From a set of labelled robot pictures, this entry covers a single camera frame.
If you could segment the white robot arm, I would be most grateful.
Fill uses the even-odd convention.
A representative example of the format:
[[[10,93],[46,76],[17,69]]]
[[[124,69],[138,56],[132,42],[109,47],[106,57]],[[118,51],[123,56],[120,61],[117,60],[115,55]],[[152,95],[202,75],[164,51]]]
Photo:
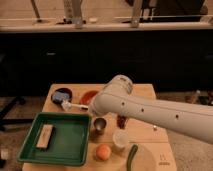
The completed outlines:
[[[92,98],[89,112],[119,114],[213,144],[213,107],[146,99],[132,90],[130,78],[116,75]]]

